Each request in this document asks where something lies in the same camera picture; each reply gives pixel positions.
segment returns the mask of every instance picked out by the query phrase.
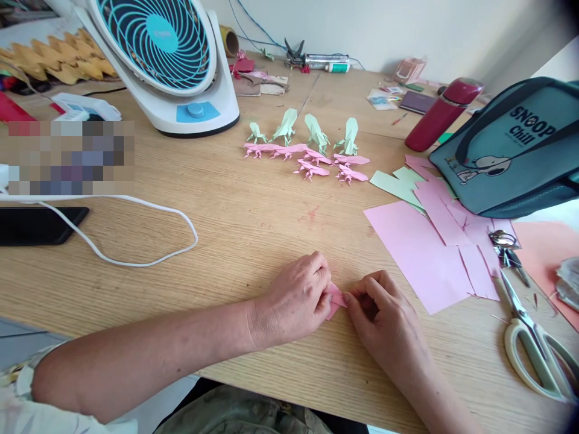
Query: white wall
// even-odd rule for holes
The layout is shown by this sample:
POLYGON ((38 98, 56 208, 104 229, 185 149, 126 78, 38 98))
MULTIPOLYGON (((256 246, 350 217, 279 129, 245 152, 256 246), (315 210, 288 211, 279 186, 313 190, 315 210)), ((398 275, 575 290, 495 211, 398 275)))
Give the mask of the white wall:
MULTIPOLYGON (((550 0, 241 0, 277 42, 286 36, 305 51, 343 52, 366 69, 390 72, 407 56, 428 57, 423 77, 451 81, 461 75, 488 77, 507 48, 536 27, 550 0), (521 20, 532 15, 534 20, 521 20)), ((202 0, 220 23, 242 35, 228 0, 202 0)), ((236 15, 252 39, 267 37, 251 23, 236 0, 236 15)), ((255 49, 247 42, 242 48, 255 49)), ((284 55, 272 48, 273 54, 284 55)))
POLYGON ((553 56, 534 77, 553 77, 561 81, 579 80, 579 36, 553 56))

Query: snoopy print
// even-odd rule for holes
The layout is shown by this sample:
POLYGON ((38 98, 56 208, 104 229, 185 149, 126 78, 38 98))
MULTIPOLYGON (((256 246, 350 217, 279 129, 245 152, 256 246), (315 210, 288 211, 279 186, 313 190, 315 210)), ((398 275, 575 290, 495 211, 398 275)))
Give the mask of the snoopy print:
POLYGON ((486 174, 487 176, 497 176, 504 173, 511 165, 511 159, 507 157, 481 157, 472 162, 477 169, 466 169, 457 172, 457 177, 461 180, 462 185, 473 179, 478 174, 486 174))

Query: forearm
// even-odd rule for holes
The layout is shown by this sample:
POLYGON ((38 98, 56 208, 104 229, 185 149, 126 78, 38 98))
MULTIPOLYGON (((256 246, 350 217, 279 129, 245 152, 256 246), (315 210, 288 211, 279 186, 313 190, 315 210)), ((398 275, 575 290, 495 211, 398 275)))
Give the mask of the forearm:
POLYGON ((253 302, 173 313, 93 333, 56 348, 37 366, 36 401, 107 423, 176 380, 260 350, 253 302))
POLYGON ((397 383, 429 432, 433 434, 483 432, 436 367, 423 373, 422 376, 397 383))

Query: desk fan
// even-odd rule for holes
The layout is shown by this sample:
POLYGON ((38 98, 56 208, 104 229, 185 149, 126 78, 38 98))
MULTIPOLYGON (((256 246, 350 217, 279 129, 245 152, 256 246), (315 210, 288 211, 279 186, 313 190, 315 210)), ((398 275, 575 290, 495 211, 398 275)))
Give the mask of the desk fan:
POLYGON ((203 137, 237 123, 215 12, 198 0, 86 0, 86 8, 75 12, 159 132, 203 137))

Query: scissor handle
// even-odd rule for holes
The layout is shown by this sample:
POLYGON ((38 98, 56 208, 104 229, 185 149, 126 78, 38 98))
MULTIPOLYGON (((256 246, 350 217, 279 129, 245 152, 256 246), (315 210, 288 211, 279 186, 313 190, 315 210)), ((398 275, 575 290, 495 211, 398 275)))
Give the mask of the scissor handle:
POLYGON ((567 363, 575 378, 579 378, 579 365, 565 347, 551 335, 546 334, 538 324, 535 324, 535 332, 538 340, 543 345, 546 360, 541 355, 528 327, 521 320, 513 318, 511 324, 507 327, 505 347, 514 370, 527 386, 540 395, 562 402, 579 402, 579 398, 574 395, 573 389, 552 350, 554 349, 567 363), (523 346, 531 359, 531 364, 543 383, 542 386, 525 369, 517 351, 517 338, 521 338, 523 346))

